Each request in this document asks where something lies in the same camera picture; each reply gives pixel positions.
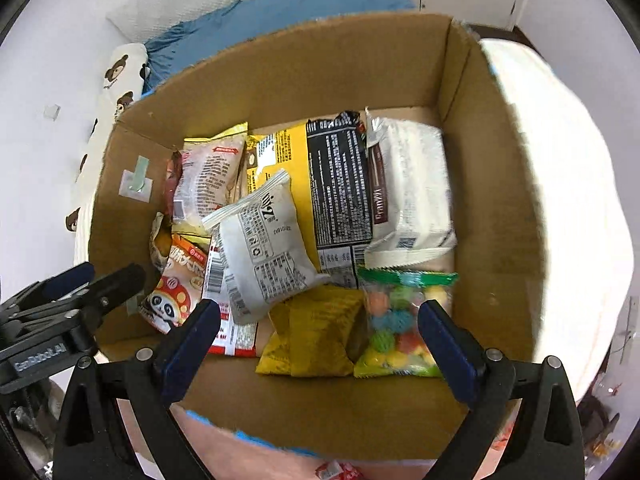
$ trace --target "cardboard box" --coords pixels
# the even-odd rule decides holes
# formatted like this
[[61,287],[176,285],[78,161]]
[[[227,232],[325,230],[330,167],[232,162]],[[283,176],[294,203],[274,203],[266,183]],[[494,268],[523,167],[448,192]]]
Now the cardboard box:
[[[530,359],[543,251],[529,170],[479,45],[445,16],[378,13],[307,23],[174,76],[126,110],[111,134],[90,261],[98,274],[142,264],[146,288],[153,288],[158,276],[148,232],[161,209],[166,160],[184,137],[210,136],[242,121],[264,128],[365,106],[443,129],[459,240],[455,321],[485,347]],[[139,155],[151,161],[149,203],[118,195],[123,170],[132,171]],[[159,338],[123,307],[98,332],[112,360]],[[436,458],[465,416],[438,379],[295,380],[259,376],[255,365],[207,357],[184,406],[276,446],[350,460]]]

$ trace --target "blue bedsheet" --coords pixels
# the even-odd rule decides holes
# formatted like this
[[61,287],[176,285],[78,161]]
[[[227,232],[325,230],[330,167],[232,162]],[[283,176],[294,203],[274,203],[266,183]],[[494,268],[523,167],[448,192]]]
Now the blue bedsheet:
[[173,26],[145,43],[145,91],[236,43],[297,23],[376,10],[413,9],[411,0],[246,0]]

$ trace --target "white bag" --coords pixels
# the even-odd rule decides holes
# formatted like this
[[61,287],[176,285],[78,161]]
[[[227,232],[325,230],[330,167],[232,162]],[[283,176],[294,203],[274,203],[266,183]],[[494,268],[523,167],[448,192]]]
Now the white bag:
[[246,134],[239,134],[182,152],[182,177],[174,194],[174,232],[207,235],[202,219],[229,203],[245,141]]
[[367,112],[367,157],[373,240],[366,267],[414,266],[455,247],[440,130]]
[[289,173],[279,170],[251,195],[204,219],[226,268],[237,324],[258,321],[274,304],[329,279],[306,254],[289,183]]

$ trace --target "panda cartoon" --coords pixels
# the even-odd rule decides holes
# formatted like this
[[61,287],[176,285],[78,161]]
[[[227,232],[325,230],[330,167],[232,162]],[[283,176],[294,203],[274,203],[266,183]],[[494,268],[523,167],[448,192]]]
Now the panda cartoon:
[[173,276],[160,279],[158,286],[146,298],[146,305],[153,311],[158,324],[164,325],[167,331],[182,325],[191,313],[189,291]]

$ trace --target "bear print fabric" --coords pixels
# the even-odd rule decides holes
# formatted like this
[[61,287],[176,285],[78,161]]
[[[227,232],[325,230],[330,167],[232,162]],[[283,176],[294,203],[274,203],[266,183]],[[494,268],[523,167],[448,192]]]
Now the bear print fabric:
[[70,214],[65,219],[66,228],[76,231],[74,261],[88,259],[88,231],[91,225],[95,192],[102,173],[102,158],[109,142],[111,129],[118,117],[133,102],[140,99],[143,77],[147,73],[146,48],[141,43],[129,43],[116,48],[100,76],[102,88],[93,129],[87,128],[86,153],[79,166],[76,184],[72,189]]

